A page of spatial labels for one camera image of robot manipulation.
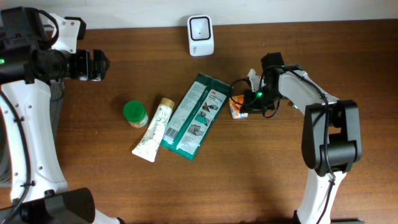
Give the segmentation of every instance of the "green package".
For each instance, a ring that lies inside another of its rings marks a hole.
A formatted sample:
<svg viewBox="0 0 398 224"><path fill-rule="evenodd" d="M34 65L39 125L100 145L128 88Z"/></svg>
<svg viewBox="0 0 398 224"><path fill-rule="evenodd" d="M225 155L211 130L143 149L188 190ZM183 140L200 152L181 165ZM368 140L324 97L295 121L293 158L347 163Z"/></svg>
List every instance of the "green package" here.
<svg viewBox="0 0 398 224"><path fill-rule="evenodd" d="M160 145L192 160L228 96L228 84L199 73L167 124Z"/></svg>

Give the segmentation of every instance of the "green jar lid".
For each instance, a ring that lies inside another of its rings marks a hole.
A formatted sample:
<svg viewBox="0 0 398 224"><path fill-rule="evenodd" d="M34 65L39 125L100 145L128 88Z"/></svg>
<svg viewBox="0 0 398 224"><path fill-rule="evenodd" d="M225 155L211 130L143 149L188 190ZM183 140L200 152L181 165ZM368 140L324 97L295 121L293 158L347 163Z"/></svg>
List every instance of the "green jar lid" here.
<svg viewBox="0 0 398 224"><path fill-rule="evenodd" d="M133 123L138 123L145 118L146 111L144 105L138 101L130 101L124 105L124 117Z"/></svg>

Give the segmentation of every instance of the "tube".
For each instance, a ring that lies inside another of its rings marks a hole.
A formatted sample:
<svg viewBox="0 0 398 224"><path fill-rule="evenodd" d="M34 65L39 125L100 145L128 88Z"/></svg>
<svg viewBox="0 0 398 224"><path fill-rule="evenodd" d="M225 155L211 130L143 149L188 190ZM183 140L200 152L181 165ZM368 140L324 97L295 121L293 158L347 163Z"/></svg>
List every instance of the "tube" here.
<svg viewBox="0 0 398 224"><path fill-rule="evenodd" d="M162 98L147 132L138 145L131 151L134 155L149 162L155 162L156 153L166 130L166 125L169 122L170 115L172 114L173 107L174 102L172 100Z"/></svg>

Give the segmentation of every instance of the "wooden tabletop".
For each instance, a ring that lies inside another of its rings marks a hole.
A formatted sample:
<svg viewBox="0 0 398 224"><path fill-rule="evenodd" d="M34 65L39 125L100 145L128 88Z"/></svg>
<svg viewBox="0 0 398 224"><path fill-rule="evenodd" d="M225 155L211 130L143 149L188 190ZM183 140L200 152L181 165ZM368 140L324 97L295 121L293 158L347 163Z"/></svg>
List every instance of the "wooden tabletop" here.
<svg viewBox="0 0 398 224"><path fill-rule="evenodd" d="M88 187L96 208L126 223L239 223L291 218L303 198L303 115L282 102L278 115L233 120L225 106L193 161L160 148L154 163L131 154L146 129L124 119L138 100L153 116L176 104L197 73L224 82L261 73L282 52L312 80L359 105L363 157L339 187L335 219L398 220L398 21L306 22L214 27L215 52L191 57L186 27L88 30L79 49L111 61L103 82L67 81L56 140L70 189ZM239 86L243 90L248 86ZM9 206L9 189L0 205Z"/></svg>

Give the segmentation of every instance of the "small jar with green lid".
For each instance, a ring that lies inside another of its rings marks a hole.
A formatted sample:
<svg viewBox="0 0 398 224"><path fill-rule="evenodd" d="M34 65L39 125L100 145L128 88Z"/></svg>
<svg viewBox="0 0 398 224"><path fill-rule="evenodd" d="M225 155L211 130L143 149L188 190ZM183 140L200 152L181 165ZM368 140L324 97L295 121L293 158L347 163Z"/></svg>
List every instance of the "small jar with green lid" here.
<svg viewBox="0 0 398 224"><path fill-rule="evenodd" d="M148 114L144 105L138 101L130 101L124 105L123 115L135 128L142 128L148 123Z"/></svg>

